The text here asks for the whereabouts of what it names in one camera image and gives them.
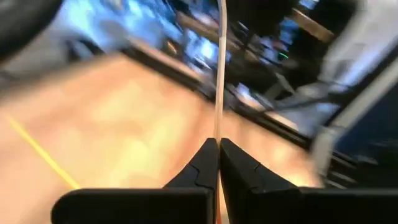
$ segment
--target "green light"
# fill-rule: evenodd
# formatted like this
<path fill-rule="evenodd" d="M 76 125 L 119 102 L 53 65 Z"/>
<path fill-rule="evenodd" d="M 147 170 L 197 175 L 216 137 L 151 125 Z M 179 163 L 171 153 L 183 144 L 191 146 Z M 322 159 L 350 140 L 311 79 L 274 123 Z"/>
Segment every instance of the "green light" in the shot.
<path fill-rule="evenodd" d="M 285 57 L 285 58 L 289 58 L 286 54 L 283 54 L 283 53 L 280 53 L 280 52 L 279 52 L 279 54 L 280 54 L 281 56 Z"/>

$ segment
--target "white cable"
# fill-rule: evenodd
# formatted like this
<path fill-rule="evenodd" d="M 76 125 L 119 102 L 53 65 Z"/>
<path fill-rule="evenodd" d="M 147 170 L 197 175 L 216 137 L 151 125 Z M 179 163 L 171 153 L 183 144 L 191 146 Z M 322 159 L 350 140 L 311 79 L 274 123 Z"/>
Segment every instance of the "white cable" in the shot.
<path fill-rule="evenodd" d="M 226 60 L 226 31 L 227 31 L 227 13 L 225 0 L 218 0 L 219 11 L 219 36 L 218 41 L 218 68 L 217 68 L 217 86 L 216 86 L 216 116 L 214 135 L 217 143 L 221 142 L 221 124 L 223 120 L 223 101 L 224 101 L 224 71 Z"/>

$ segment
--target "yellow line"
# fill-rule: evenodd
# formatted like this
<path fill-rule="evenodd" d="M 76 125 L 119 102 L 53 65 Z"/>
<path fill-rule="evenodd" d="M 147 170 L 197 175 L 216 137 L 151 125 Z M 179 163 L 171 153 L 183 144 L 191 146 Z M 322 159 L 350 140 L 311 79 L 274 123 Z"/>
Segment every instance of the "yellow line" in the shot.
<path fill-rule="evenodd" d="M 44 149 L 33 139 L 27 131 L 19 124 L 16 120 L 8 117 L 8 121 L 12 128 L 25 140 L 30 146 L 39 154 L 41 158 L 47 162 L 48 165 L 73 189 L 80 189 L 80 186 L 73 180 L 68 173 L 66 173 L 51 157 L 48 153 L 44 151 Z"/>

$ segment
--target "table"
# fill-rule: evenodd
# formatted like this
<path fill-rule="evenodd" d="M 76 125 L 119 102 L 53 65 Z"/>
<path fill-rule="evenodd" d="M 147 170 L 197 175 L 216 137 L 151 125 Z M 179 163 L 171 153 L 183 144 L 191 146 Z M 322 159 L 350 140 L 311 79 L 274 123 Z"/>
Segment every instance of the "table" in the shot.
<path fill-rule="evenodd" d="M 17 121 L 80 187 L 157 188 L 213 134 L 214 105 L 120 54 L 48 76 L 0 101 L 0 223 L 50 223 L 71 188 Z M 224 136 L 297 185 L 320 186 L 306 153 L 226 112 Z M 221 209 L 226 220 L 223 198 Z"/>

